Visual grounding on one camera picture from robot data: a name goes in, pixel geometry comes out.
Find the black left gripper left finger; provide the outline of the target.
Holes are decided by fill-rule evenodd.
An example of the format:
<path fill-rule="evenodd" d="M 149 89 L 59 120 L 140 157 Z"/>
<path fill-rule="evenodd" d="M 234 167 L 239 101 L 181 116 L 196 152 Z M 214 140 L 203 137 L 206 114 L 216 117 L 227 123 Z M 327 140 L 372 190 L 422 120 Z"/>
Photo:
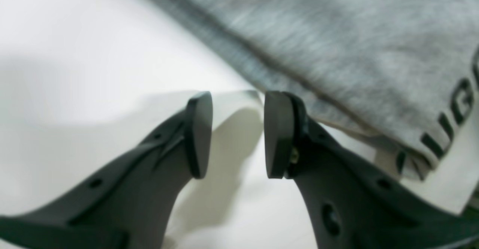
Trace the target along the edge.
<path fill-rule="evenodd" d="M 34 211 L 1 217 L 25 249 L 159 249 L 178 194 L 208 169 L 213 99 L 199 92 L 137 146 Z"/>

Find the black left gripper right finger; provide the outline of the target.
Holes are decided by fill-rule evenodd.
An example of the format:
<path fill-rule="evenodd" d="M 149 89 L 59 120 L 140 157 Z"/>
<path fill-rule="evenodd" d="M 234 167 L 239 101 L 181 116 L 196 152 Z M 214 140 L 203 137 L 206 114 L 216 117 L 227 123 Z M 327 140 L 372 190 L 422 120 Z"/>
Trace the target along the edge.
<path fill-rule="evenodd" d="M 266 171 L 292 179 L 319 249 L 477 249 L 478 218 L 415 196 L 338 143 L 289 92 L 265 93 Z"/>

